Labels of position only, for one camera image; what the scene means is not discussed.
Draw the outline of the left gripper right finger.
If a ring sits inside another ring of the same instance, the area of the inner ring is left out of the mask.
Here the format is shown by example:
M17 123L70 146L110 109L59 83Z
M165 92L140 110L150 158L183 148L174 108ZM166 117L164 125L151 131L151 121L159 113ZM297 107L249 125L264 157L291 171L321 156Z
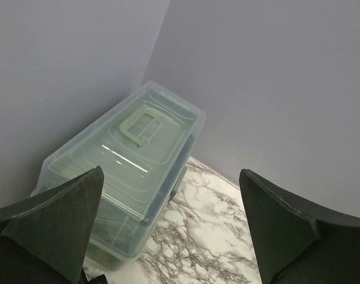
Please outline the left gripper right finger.
M239 187L262 283L360 283L360 218L249 169Z

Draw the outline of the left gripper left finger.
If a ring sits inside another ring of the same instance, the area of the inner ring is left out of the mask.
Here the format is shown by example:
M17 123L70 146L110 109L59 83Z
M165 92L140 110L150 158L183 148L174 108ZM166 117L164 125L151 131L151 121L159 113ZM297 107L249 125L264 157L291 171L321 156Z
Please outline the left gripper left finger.
M90 283L83 262L103 182L98 166L0 208L0 283Z

